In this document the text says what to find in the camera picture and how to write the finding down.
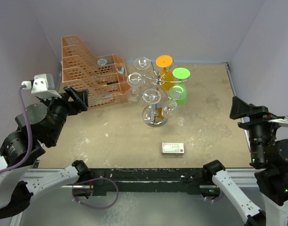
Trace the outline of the orange plastic goblet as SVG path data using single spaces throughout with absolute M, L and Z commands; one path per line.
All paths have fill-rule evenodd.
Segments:
M 160 72 L 161 79 L 165 81 L 163 83 L 163 88 L 165 91 L 173 86 L 172 81 L 174 81 L 174 76 L 170 71 L 170 66 L 173 64 L 173 58 L 170 55 L 161 55 L 156 59 L 156 65 L 162 68 Z

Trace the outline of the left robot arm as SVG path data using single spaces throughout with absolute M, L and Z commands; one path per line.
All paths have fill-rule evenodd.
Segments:
M 59 97 L 22 105 L 22 114 L 15 118 L 16 131 L 0 147 L 0 219 L 23 212 L 36 199 L 62 186 L 88 183 L 91 171 L 82 160 L 42 178 L 24 179 L 45 154 L 44 147 L 56 146 L 67 117 L 87 111 L 88 94 L 87 89 L 66 86 Z

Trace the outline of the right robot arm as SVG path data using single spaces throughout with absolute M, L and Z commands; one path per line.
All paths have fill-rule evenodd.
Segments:
M 249 121 L 238 126 L 248 131 L 250 166 L 257 170 L 254 176 L 265 210 L 243 193 L 218 160 L 203 166 L 203 180 L 219 187 L 246 226 L 288 226 L 288 139 L 276 139 L 277 130 L 288 127 L 288 115 L 276 116 L 265 106 L 233 97 L 230 118 L 245 117 Z

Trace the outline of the green plastic goblet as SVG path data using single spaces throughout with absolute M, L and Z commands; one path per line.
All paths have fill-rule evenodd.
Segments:
M 177 101 L 179 106 L 183 106 L 187 102 L 188 91 L 185 85 L 185 81 L 190 77 L 190 75 L 191 72 L 183 67 L 175 68 L 173 70 L 173 76 L 179 80 L 179 82 L 176 83 L 175 85 L 181 85 L 185 89 L 185 98 L 183 100 Z

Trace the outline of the clear wine glass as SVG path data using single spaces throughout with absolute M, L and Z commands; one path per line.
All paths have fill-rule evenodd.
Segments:
M 136 104 L 142 96 L 141 86 L 144 84 L 144 78 L 140 73 L 131 73 L 127 77 L 127 83 L 130 86 L 127 93 L 128 102 Z
M 164 118 L 173 117 L 178 111 L 177 101 L 185 98 L 185 89 L 181 85 L 174 85 L 169 89 L 169 100 L 162 107 L 162 116 Z
M 135 60 L 134 65 L 139 70 L 146 70 L 150 67 L 151 62 L 147 57 L 141 56 Z
M 161 100 L 161 94 L 156 89 L 147 89 L 143 92 L 142 99 L 147 103 L 142 112 L 142 119 L 146 124 L 152 124 L 156 119 L 157 104 Z

